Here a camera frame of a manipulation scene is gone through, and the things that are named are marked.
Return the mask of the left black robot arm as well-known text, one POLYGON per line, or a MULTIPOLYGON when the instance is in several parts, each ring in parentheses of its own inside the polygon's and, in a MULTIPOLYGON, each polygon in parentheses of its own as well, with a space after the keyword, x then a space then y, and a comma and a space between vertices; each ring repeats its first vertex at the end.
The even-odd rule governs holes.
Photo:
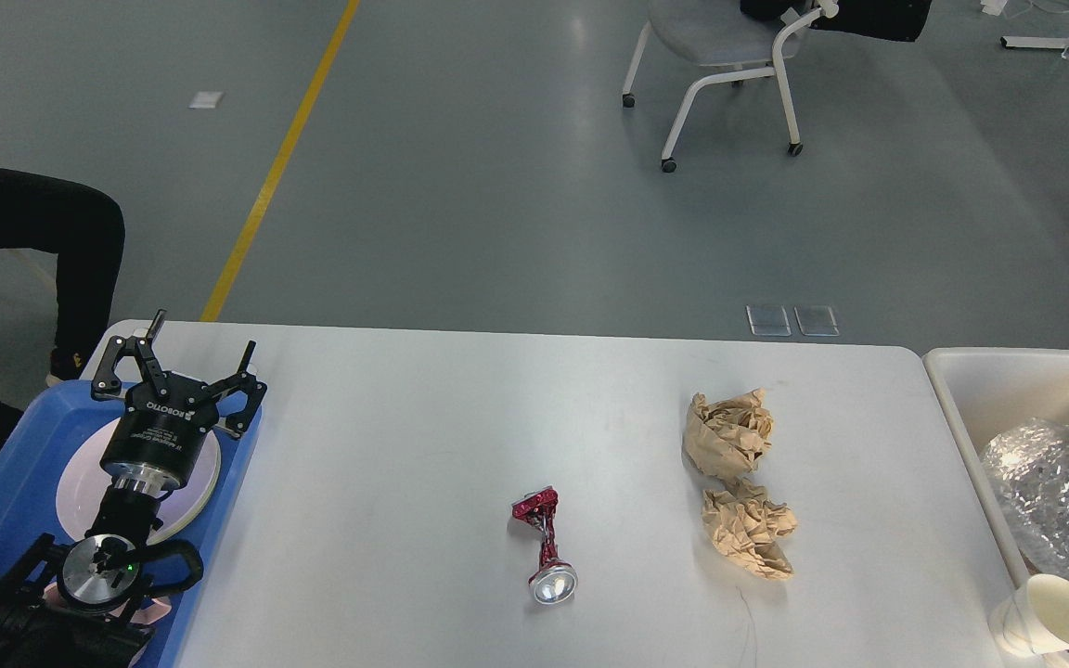
POLYGON ((164 314, 103 342, 90 380, 27 407, 0 453, 0 667, 171 667, 267 393, 161 367, 164 314))

